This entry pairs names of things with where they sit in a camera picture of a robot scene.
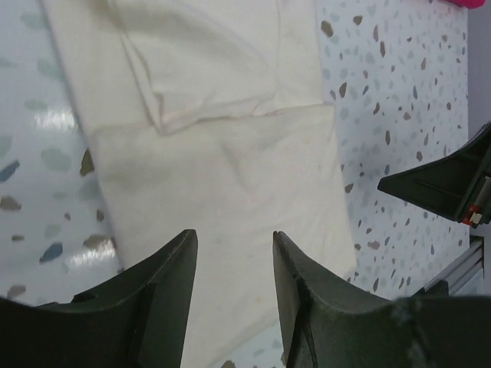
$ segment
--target cloth fold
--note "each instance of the cloth fold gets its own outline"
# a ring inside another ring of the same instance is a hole
[[[199,254],[182,367],[277,319],[272,233],[356,265],[312,0],[43,0],[125,267]]]

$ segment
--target terrazzo surface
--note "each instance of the terrazzo surface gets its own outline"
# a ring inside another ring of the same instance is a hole
[[[67,302],[120,269],[90,153],[37,0],[0,0],[0,294]],[[468,245],[463,225],[377,191],[467,140],[467,11],[445,2],[318,2],[326,100],[358,256],[349,281],[415,292]],[[279,325],[213,368],[282,366]]]

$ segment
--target speckled tabletop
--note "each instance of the speckled tabletop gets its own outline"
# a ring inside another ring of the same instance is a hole
[[[0,0],[0,294],[67,302],[120,269],[38,0]],[[432,0],[318,1],[326,100],[358,255],[349,281],[412,294],[468,245],[463,225],[377,191],[467,140],[467,12]],[[213,368],[280,367],[279,325]]]

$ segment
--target white cloth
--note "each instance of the white cloth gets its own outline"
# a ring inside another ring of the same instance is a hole
[[[273,231],[355,266],[312,0],[44,4],[124,265],[197,230],[182,367],[278,318]]]

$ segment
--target brown speckle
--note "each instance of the brown speckle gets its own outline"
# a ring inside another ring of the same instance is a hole
[[[4,211],[20,211],[22,205],[9,195],[0,198],[0,209]]]
[[[381,243],[378,241],[370,241],[368,242],[368,247],[376,251],[381,247]]]
[[[84,157],[82,157],[82,163],[80,166],[80,175],[86,176],[88,173],[92,173],[94,171],[94,163],[92,162],[91,152],[86,149],[84,153]]]
[[[353,18],[353,22],[356,25],[360,25],[361,21],[363,21],[363,15],[357,15],[356,17]]]
[[[7,299],[14,299],[25,293],[24,285],[12,285],[7,291]]]
[[[374,28],[374,40],[375,42],[378,42],[378,25]]]
[[[97,210],[96,212],[96,218],[99,222],[102,222],[104,220],[104,212],[102,212],[100,209]]]
[[[377,289],[378,289],[378,278],[377,278],[377,280],[375,280],[375,282],[374,282],[373,289],[374,289],[374,291],[377,291]]]
[[[236,365],[234,362],[231,360],[227,360],[223,365],[222,368],[236,368]]]
[[[110,246],[116,248],[114,240],[109,235],[92,234],[84,241],[84,246],[89,249]]]
[[[12,236],[12,241],[13,242],[22,242],[25,239],[23,235],[13,235]]]
[[[341,98],[344,98],[344,96],[346,95],[346,87],[348,86],[348,84],[346,82],[344,82],[340,87],[339,87],[339,94],[341,96]]]
[[[332,35],[334,34],[334,30],[332,29],[332,25],[328,21],[322,21],[321,30],[328,37],[332,37]]]

